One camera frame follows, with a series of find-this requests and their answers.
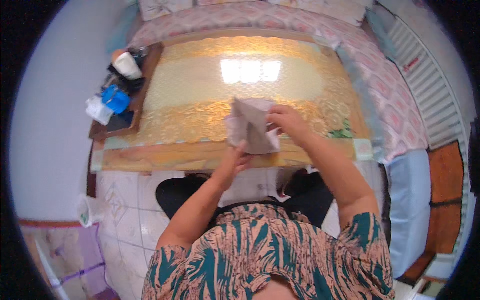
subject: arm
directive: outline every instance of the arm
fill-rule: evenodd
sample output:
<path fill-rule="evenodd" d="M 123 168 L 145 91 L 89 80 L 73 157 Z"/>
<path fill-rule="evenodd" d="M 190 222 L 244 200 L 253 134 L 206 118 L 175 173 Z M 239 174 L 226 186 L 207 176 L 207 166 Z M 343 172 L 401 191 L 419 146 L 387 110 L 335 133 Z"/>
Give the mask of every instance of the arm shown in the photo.
<path fill-rule="evenodd" d="M 332 142 L 313 133 L 295 109 L 276 105 L 267 121 L 280 126 L 281 132 L 286 132 L 307 152 L 336 198 L 342 228 L 356 214 L 379 214 L 375 194 L 357 168 Z"/>
<path fill-rule="evenodd" d="M 248 168 L 252 156 L 243 156 L 246 143 L 228 147 L 222 162 L 202 186 L 178 209 L 156 244 L 189 248 L 204 232 L 217 207 L 220 196 L 235 176 Z"/>

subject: hand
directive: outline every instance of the hand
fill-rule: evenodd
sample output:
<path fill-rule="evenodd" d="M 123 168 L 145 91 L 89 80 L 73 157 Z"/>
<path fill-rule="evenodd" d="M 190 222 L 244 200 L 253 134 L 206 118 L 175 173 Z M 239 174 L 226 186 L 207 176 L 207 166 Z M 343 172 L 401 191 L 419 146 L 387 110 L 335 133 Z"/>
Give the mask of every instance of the hand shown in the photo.
<path fill-rule="evenodd" d="M 266 120 L 267 122 L 272 122 L 274 124 L 273 127 L 281 127 L 278 133 L 285 132 L 300 147 L 304 146 L 312 134 L 307 122 L 301 115 L 294 108 L 287 105 L 272 106 L 268 111 Z"/>
<path fill-rule="evenodd" d="M 223 154 L 220 165 L 215 169 L 210 180 L 214 181 L 219 187 L 226 191 L 232 185 L 235 176 L 250 167 L 249 162 L 252 155 L 244 156 L 247 142 L 241 141 L 238 147 L 228 147 Z"/>

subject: wooden tray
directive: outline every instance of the wooden tray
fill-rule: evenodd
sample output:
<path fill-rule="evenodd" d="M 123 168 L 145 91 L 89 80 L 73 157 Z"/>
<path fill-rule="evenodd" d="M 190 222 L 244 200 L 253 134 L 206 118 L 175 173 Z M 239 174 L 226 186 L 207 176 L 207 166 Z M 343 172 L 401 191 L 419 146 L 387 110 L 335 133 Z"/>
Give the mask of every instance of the wooden tray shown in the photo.
<path fill-rule="evenodd" d="M 140 117 L 144 107 L 145 95 L 158 61 L 162 56 L 163 48 L 164 46 L 162 43 L 156 43 L 148 47 L 148 54 L 142 67 L 142 74 L 143 77 L 145 77 L 145 83 L 140 91 L 131 95 L 132 101 L 127 108 L 128 111 L 133 111 L 133 119 L 130 127 L 115 131 L 107 131 L 107 127 L 105 125 L 93 120 L 92 126 L 90 126 L 90 132 L 88 133 L 89 138 L 95 141 L 101 141 L 111 136 L 127 135 L 138 132 Z"/>

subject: patterned blouse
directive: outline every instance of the patterned blouse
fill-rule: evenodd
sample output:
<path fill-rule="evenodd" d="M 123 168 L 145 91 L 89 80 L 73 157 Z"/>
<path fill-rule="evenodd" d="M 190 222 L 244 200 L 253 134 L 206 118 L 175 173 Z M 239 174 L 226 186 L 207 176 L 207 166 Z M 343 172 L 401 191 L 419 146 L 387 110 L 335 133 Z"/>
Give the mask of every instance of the patterned blouse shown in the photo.
<path fill-rule="evenodd" d="M 216 221 L 190 249 L 154 253 L 143 299 L 252 299 L 270 274 L 284 277 L 299 299 L 394 296 L 390 254 L 372 213 L 355 215 L 338 239 L 271 204 L 237 206 Z"/>

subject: white tiled floor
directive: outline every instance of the white tiled floor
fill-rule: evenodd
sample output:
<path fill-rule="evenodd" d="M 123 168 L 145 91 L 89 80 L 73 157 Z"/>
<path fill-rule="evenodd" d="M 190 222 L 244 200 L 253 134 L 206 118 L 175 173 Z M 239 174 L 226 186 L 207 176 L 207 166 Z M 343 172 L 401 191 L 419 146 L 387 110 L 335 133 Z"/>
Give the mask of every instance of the white tiled floor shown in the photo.
<path fill-rule="evenodd" d="M 376 162 L 355 164 L 375 193 L 381 195 L 383 183 Z M 255 168 L 240 173 L 218 205 L 275 196 L 277 173 L 278 168 Z M 107 263 L 107 281 L 122 300 L 140 299 L 153 249 L 168 225 L 167 216 L 156 202 L 155 190 L 160 182 L 174 177 L 184 177 L 184 173 L 159 171 L 151 176 L 142 176 L 131 172 L 103 171 L 97 175 L 97 198 L 107 203 L 99 230 Z M 334 237 L 340 233 L 335 202 L 322 228 Z"/>

